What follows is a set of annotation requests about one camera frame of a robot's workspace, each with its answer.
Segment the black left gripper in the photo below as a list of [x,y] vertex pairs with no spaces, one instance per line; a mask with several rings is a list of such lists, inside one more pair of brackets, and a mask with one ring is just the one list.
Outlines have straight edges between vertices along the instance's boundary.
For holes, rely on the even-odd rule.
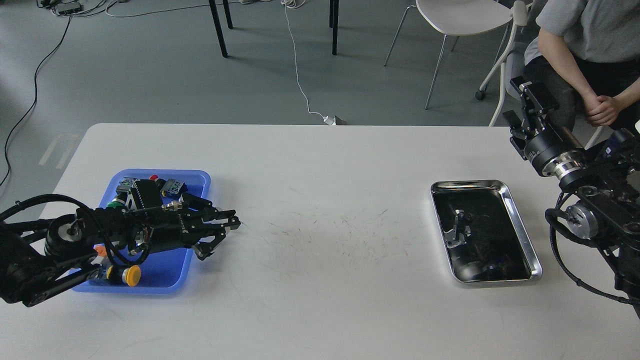
[[155,182],[137,180],[127,196],[129,216],[134,225],[133,240],[128,244],[131,255],[150,254],[179,248],[192,248],[204,261],[226,239],[230,230],[215,230],[208,241],[200,240],[197,230],[230,228],[241,225],[235,210],[219,210],[212,201],[184,193],[179,199],[162,197]]

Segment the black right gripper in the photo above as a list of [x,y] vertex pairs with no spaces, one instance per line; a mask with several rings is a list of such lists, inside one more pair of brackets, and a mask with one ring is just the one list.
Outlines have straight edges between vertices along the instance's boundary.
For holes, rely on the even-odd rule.
[[523,120],[515,111],[502,113],[510,130],[510,143],[522,160],[529,161],[541,177],[564,178],[586,168],[582,143],[565,127],[553,129],[551,113],[559,103],[542,82],[522,76],[510,80],[521,100]]

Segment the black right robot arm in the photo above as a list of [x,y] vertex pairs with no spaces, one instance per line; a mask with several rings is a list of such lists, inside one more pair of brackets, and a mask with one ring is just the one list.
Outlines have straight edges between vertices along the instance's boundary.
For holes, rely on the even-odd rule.
[[[559,105],[542,83],[518,76],[510,80],[521,100],[521,115],[503,112],[510,143],[542,177],[556,177],[555,207],[544,216],[550,225],[551,250],[560,268],[578,287],[639,309],[639,191],[627,178],[639,169],[639,137],[626,128],[589,148],[566,127],[554,125]],[[595,248],[614,273],[616,296],[574,275],[560,257],[557,234]]]

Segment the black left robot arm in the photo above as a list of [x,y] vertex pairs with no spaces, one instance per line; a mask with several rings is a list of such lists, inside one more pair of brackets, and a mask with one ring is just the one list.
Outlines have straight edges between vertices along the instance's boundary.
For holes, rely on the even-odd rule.
[[150,255],[185,248],[205,260],[240,227],[235,210],[218,210],[185,190],[165,202],[164,185],[160,178],[129,180],[94,209],[64,194],[41,194],[3,211],[2,300],[32,307],[91,280],[132,288]]

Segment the person's clasped hands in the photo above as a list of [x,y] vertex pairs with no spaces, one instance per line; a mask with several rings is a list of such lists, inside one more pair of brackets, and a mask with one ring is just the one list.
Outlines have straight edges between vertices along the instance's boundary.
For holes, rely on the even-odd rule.
[[586,111],[586,121],[591,126],[610,126],[624,110],[615,97],[596,96],[594,93],[580,94]]

